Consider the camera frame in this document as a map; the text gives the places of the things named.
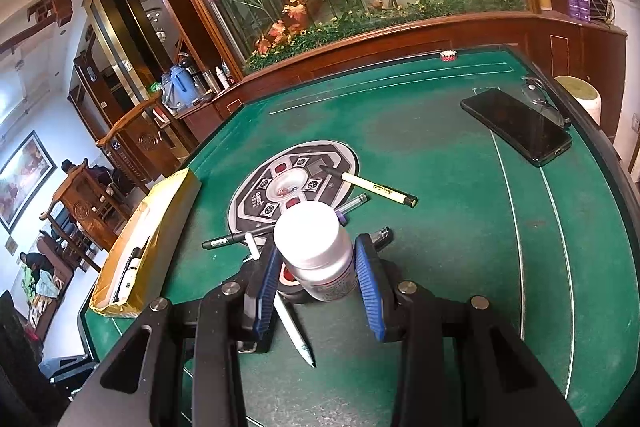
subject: yellow box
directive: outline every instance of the yellow box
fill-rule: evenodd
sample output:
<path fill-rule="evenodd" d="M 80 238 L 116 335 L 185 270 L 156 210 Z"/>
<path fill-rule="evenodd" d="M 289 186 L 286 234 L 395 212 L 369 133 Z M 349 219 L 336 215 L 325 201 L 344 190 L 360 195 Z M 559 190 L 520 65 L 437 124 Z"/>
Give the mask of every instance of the yellow box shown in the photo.
<path fill-rule="evenodd" d="M 199 179 L 189 169 L 176 172 L 151 188 L 111 248 L 102 266 L 90 308 L 108 317 L 135 318 L 160 295 L 182 228 L 200 190 Z M 135 282 L 124 301 L 113 302 L 132 248 L 142 248 Z"/>

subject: black phone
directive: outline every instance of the black phone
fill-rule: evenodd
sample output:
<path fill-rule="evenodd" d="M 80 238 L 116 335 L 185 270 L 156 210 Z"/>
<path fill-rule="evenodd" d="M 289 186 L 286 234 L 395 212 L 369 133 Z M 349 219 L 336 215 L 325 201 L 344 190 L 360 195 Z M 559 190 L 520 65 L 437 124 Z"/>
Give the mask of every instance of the black phone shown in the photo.
<path fill-rule="evenodd" d="M 536 167 L 542 167 L 571 146 L 569 133 L 495 87 L 462 100 L 460 106 Z"/>

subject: pill bottle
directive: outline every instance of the pill bottle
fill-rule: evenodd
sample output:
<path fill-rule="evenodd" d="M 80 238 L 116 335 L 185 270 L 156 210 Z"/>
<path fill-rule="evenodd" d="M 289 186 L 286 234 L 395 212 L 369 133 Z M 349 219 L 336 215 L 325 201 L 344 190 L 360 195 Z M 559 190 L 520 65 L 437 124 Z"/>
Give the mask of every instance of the pill bottle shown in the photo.
<path fill-rule="evenodd" d="M 290 207 L 276 222 L 273 240 L 312 297 L 334 301 L 355 288 L 353 245 L 328 204 L 301 201 Z"/>

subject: green table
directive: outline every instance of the green table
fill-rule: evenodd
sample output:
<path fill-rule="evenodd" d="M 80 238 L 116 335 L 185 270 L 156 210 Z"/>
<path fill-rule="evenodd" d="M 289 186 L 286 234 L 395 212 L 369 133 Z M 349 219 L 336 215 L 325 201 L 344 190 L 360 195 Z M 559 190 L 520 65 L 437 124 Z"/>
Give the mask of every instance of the green table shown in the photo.
<path fill-rule="evenodd" d="M 204 251 L 200 244 L 228 232 L 228 202 L 256 166 L 300 142 L 338 140 L 356 152 L 363 177 L 420 198 L 410 209 L 373 196 L 350 215 L 351 237 L 389 226 L 396 238 L 382 257 L 404 277 L 444 298 L 486 296 L 582 424 L 596 425 L 636 370 L 638 239 L 625 228 L 629 209 L 616 202 L 619 187 L 607 182 L 610 172 L 584 130 L 572 127 L 571 149 L 538 169 L 460 108 L 487 87 L 523 99 L 527 73 L 510 51 L 481 48 L 454 62 L 438 55 L 386 62 L 247 105 L 189 163 L 202 189 L 163 295 L 174 303 L 200 298 L 238 270 L 246 247 Z M 241 356 L 247 414 L 266 427 L 389 425 L 400 346 L 375 341 L 359 292 L 295 309 L 318 368 L 306 365 L 277 324 L 270 352 Z M 98 357 L 131 323 L 91 311 L 83 319 Z"/>

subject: metal screw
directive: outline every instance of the metal screw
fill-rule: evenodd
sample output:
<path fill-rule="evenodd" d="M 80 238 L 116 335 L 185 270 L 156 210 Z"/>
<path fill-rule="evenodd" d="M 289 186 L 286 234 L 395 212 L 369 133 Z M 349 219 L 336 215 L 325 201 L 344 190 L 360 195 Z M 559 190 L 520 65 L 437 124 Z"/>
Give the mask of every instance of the metal screw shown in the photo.
<path fill-rule="evenodd" d="M 471 297 L 471 305 L 476 310 L 485 310 L 489 307 L 489 299 L 481 295 L 476 295 L 474 297 Z"/>
<path fill-rule="evenodd" d="M 399 283 L 398 289 L 400 290 L 400 293 L 410 295 L 418 291 L 418 286 L 413 281 L 402 281 Z"/>
<path fill-rule="evenodd" d="M 151 304 L 149 304 L 149 307 L 151 308 L 151 311 L 153 312 L 159 312 L 164 310 L 169 304 L 169 301 L 167 299 L 165 299 L 164 297 L 158 297 L 157 299 L 154 299 L 153 301 L 151 301 Z"/>
<path fill-rule="evenodd" d="M 222 285 L 222 293 L 225 295 L 233 295 L 234 293 L 238 293 L 240 290 L 240 285 L 236 281 L 225 282 Z"/>

